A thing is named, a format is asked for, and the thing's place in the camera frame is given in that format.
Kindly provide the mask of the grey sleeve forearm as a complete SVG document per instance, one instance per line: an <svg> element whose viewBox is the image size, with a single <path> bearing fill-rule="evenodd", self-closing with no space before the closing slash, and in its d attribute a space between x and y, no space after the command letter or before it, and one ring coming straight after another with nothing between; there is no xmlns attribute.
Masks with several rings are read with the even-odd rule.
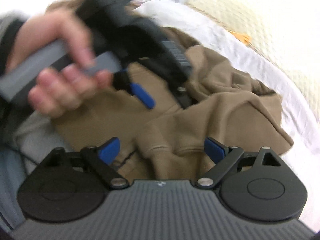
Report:
<svg viewBox="0 0 320 240"><path fill-rule="evenodd" d="M31 54L63 36L76 43L80 62L93 60L91 33L69 12L28 20L15 14L1 18L1 228L7 232L25 220L16 199L19 187L53 147L63 145L47 117L30 114L13 102L26 83L11 72Z"/></svg>

